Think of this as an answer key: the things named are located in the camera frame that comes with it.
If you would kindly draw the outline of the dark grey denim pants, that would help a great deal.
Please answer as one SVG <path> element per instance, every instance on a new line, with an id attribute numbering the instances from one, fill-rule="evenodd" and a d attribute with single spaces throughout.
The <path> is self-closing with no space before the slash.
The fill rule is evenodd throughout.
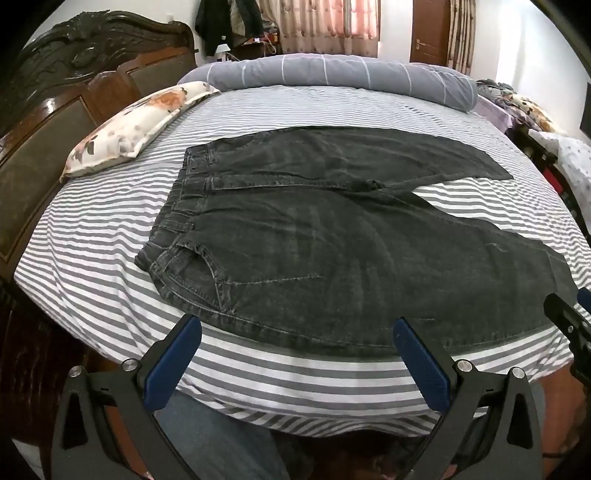
<path id="1" fill-rule="evenodd" d="M 136 265 L 175 308 L 305 354 L 390 355 L 416 320 L 448 349 L 545 326 L 571 301 L 565 258 L 420 198 L 509 173 L 461 142 L 377 128 L 288 128 L 192 146 Z"/>

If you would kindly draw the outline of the blue jeans operator leg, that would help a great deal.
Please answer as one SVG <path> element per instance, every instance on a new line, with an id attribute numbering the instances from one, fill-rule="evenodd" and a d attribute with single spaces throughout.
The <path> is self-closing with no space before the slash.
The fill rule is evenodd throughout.
<path id="1" fill-rule="evenodd" d="M 226 416 L 179 391 L 155 413 L 160 428 L 201 479 L 287 479 L 270 430 Z"/>

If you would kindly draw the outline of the grey white striped bed sheet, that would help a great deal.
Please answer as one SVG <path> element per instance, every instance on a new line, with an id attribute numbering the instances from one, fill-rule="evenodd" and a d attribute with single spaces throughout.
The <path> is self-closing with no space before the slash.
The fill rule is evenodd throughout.
<path id="1" fill-rule="evenodd" d="M 298 435 L 417 436 L 436 415 L 394 350 L 418 322 L 485 372 L 572 361 L 543 312 L 590 283 L 590 248 L 532 162 L 469 109 L 365 89 L 193 82 L 81 140 L 15 271 L 113 361 L 185 313 L 180 389 Z"/>

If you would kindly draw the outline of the white dotted cloth pile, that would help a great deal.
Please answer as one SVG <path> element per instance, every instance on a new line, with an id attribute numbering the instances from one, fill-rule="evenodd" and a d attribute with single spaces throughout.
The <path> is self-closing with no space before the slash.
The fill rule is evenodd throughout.
<path id="1" fill-rule="evenodd" d="M 558 133 L 529 130 L 529 135 L 557 157 L 559 171 L 565 176 L 590 228 L 590 146 L 581 140 Z"/>

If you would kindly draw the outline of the floral white orange pillow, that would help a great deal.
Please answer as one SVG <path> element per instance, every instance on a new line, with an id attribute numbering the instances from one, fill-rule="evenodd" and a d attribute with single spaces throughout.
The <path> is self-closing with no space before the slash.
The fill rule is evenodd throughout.
<path id="1" fill-rule="evenodd" d="M 70 151 L 60 180 L 64 182 L 134 160 L 178 116 L 219 93 L 204 81 L 192 81 L 137 100 Z"/>

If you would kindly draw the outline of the grey long bolster pillow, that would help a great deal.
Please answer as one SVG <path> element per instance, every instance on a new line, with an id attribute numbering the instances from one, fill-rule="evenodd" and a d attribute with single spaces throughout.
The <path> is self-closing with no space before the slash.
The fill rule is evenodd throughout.
<path id="1" fill-rule="evenodd" d="M 463 112 L 472 111 L 478 101 L 476 81 L 454 69 L 355 55 L 294 53 L 209 63 L 179 80 L 192 81 L 221 91 L 277 85 L 351 87 L 406 95 Z"/>

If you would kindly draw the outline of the dark carved wooden headboard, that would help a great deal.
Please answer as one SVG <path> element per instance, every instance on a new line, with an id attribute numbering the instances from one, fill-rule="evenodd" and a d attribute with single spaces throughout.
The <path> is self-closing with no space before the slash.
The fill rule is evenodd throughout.
<path id="1" fill-rule="evenodd" d="M 73 147 L 195 65 L 190 26 L 82 12 L 26 46 L 1 84 L 1 277 L 10 280 Z"/>

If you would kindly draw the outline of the brown striped side curtain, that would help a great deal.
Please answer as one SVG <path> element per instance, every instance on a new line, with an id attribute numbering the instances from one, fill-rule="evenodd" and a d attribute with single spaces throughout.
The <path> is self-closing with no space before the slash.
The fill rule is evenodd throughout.
<path id="1" fill-rule="evenodd" d="M 474 58 L 476 33 L 476 1 L 450 1 L 450 29 L 447 66 L 469 75 Z"/>

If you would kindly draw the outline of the brown wooden door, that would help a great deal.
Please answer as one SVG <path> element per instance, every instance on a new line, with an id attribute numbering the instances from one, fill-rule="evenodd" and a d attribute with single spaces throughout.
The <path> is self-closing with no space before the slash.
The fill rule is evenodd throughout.
<path id="1" fill-rule="evenodd" d="M 449 0 L 414 0 L 410 61 L 446 65 L 450 24 Z"/>

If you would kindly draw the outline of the dark clothes hanging on rack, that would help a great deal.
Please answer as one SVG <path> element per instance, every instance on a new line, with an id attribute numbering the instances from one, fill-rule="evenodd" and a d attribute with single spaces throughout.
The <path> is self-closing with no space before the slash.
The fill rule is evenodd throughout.
<path id="1" fill-rule="evenodd" d="M 263 18 L 254 0 L 202 0 L 197 8 L 194 30 L 202 41 L 204 56 L 215 55 L 221 44 L 235 45 L 235 38 L 263 35 Z"/>

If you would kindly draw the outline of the pink patterned window curtain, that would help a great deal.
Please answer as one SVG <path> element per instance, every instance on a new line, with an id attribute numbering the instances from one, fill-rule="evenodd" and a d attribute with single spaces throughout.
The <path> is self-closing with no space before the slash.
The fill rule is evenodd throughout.
<path id="1" fill-rule="evenodd" d="M 279 29 L 285 54 L 378 55 L 376 0 L 267 0 L 259 2 L 259 9 Z"/>

